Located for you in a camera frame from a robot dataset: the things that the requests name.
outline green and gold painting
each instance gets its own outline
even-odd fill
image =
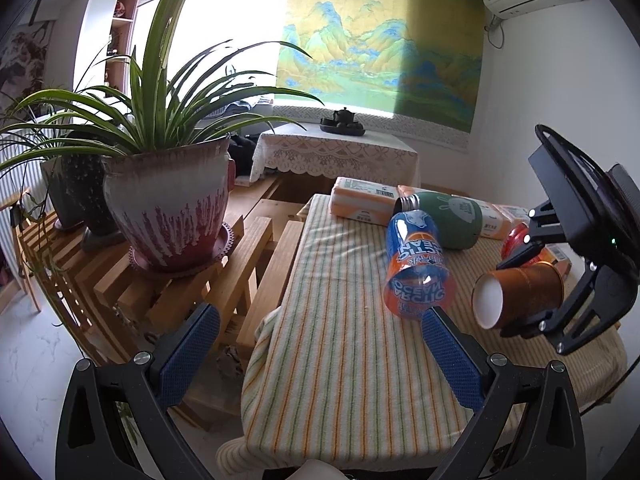
[[[278,84],[469,132],[482,0],[287,0]]]

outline bright window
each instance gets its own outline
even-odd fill
[[[142,62],[143,50],[151,20],[159,0],[152,0],[138,7],[132,44],[137,46],[136,59]],[[178,21],[171,51],[169,52],[168,77],[188,60],[208,46],[225,40],[235,48],[259,41],[279,40],[282,36],[287,0],[186,0]],[[236,70],[263,70],[276,73],[279,46],[264,45],[239,54],[232,60]],[[221,56],[232,51],[221,50],[212,54],[190,81],[196,79]],[[224,69],[216,74],[224,75]],[[274,76],[257,76],[254,82],[273,85]]]

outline white and red glazed pot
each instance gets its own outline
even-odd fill
[[[107,205],[153,269],[181,272],[212,258],[236,174],[228,146],[226,136],[103,159]]]

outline table covered with striped cloth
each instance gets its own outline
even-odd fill
[[[333,217],[328,205],[328,196],[313,197],[282,306],[257,331],[242,390],[244,436],[217,454],[227,475],[309,458],[369,470],[433,466],[473,414],[456,401],[419,323],[383,304],[386,229]],[[500,242],[486,238],[447,252],[458,282],[449,315],[489,354],[544,367],[556,354],[543,337],[503,339],[474,321],[473,285],[499,253]],[[562,360],[579,406],[626,367],[613,328]],[[513,435],[521,414],[514,407],[503,436]]]

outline flower pot handle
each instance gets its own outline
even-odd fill
[[[231,191],[236,182],[236,162],[231,157],[229,157],[229,165],[226,172],[226,187]]]

